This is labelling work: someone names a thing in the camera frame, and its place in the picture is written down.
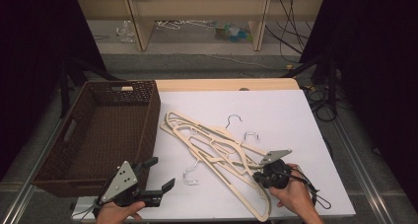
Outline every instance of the hanger hook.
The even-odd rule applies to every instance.
[[[231,114],[230,116],[228,116],[228,124],[227,124],[227,126],[226,126],[225,128],[228,128],[228,126],[230,126],[230,124],[231,124],[231,122],[230,122],[230,118],[231,118],[232,116],[236,116],[236,117],[238,117],[238,118],[240,119],[240,121],[241,121],[241,122],[243,122],[243,120],[240,118],[240,116],[239,116],[239,115],[237,115],[237,114]]]

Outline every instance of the wire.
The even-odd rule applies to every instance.
[[[80,221],[79,221],[79,223],[83,223],[83,219],[87,216],[87,214],[89,214],[89,212],[90,212],[90,211],[92,211],[92,210],[93,210],[93,208],[95,208],[95,206],[94,206],[94,205],[91,205],[91,206],[90,206],[89,208],[87,208],[86,210],[73,214],[73,215],[71,216],[71,219],[72,219],[74,222],[76,222],[76,221],[74,220],[74,217],[75,217],[75,216],[78,216],[78,215],[81,215],[81,214],[83,214],[83,213],[85,213],[85,214],[81,217],[81,219],[80,219]]]
[[[267,68],[267,69],[272,69],[272,70],[287,70],[287,69],[284,69],[284,68],[283,69],[277,69],[277,68],[269,67],[269,66],[259,64],[259,63],[242,62],[242,61],[239,61],[239,60],[236,60],[236,59],[233,59],[233,58],[228,58],[228,57],[223,57],[223,56],[215,56],[215,55],[211,55],[211,54],[204,54],[204,55],[212,57],[212,58],[231,60],[231,61],[234,61],[234,62],[237,62],[237,63],[240,63],[240,64],[245,64],[245,65],[256,65],[256,66],[260,66],[260,67]]]
[[[326,200],[325,198],[323,198],[322,196],[317,194],[319,192],[319,189],[316,189],[314,187],[314,185],[312,184],[310,179],[303,172],[299,171],[298,169],[294,169],[294,168],[292,168],[291,170],[299,172],[302,176],[302,179],[306,181],[306,184],[308,185],[308,188],[309,188],[309,192],[313,196],[313,198],[312,198],[313,205],[315,205],[316,203],[319,203],[324,209],[330,209],[331,208],[331,206],[332,206],[331,203],[328,200]],[[318,198],[321,199],[322,201],[326,202],[328,205],[325,206],[321,201],[317,200]]]
[[[307,26],[308,26],[308,28],[310,29],[310,31],[312,32],[313,31],[313,28],[311,27],[311,25],[310,24],[308,24],[308,22],[305,22],[306,24],[307,24]]]
[[[293,33],[293,32],[290,32],[289,30],[285,30],[280,24],[279,24],[279,22],[277,22],[276,21],[276,24],[277,24],[277,26],[279,26],[279,28],[280,29],[282,29],[283,31],[285,31],[286,33],[288,33],[288,34],[291,34],[291,35],[295,35],[295,36],[299,36],[299,37],[303,37],[303,38],[308,38],[308,37],[305,37],[305,36],[302,36],[302,35],[299,35],[299,34],[297,34],[297,33]]]
[[[278,37],[278,36],[276,36],[275,34],[273,34],[273,32],[271,32],[270,31],[270,29],[267,27],[267,26],[265,26],[265,28],[273,35],[273,37],[275,37],[276,39],[278,39],[281,43],[284,43],[284,44],[286,44],[287,46],[289,46],[290,48],[292,48],[293,50],[295,50],[296,52],[298,52],[299,54],[302,54],[302,52],[300,51],[300,50],[298,50],[298,49],[296,49],[296,48],[294,48],[293,46],[291,46],[289,43],[287,43],[287,42],[285,42],[284,40],[283,40],[283,36],[282,37]]]

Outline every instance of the brown woven basket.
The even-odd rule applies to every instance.
[[[153,156],[160,105],[155,81],[86,83],[33,185],[60,197],[99,195],[123,161]],[[145,188],[148,171],[139,179]]]

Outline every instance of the human hand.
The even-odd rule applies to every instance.
[[[298,166],[295,164],[288,164],[292,169]],[[295,177],[302,177],[298,171],[292,171]],[[323,223],[314,209],[314,204],[311,201],[310,194],[307,187],[301,181],[290,178],[289,183],[283,189],[275,187],[269,188],[270,194],[279,198],[278,207],[285,206],[290,211],[300,216],[305,223]]]
[[[127,207],[119,207],[114,202],[105,204],[99,212],[97,224],[122,224],[129,216],[135,220],[142,220],[141,216],[137,213],[139,210],[145,207],[145,202],[134,202]]]

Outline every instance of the black fabric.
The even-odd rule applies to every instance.
[[[371,0],[342,65],[356,113],[418,210],[416,0]]]

